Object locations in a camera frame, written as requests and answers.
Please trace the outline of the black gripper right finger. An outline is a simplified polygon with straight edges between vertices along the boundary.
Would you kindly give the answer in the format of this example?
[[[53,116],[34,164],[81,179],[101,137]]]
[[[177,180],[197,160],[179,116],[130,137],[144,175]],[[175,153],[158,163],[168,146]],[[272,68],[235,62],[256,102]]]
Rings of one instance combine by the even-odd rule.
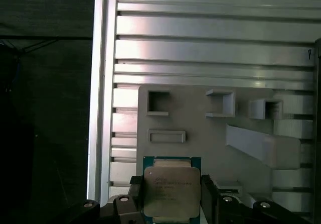
[[[269,199],[246,206],[231,192],[221,191],[209,175],[201,177],[201,207],[207,223],[309,223]]]

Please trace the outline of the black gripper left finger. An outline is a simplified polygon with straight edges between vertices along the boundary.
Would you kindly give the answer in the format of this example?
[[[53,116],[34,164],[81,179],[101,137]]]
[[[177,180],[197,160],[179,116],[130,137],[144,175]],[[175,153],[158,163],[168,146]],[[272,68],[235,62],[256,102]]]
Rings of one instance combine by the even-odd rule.
[[[95,200],[85,200],[70,207],[67,223],[144,223],[142,176],[132,176],[127,194],[120,194],[101,206]]]

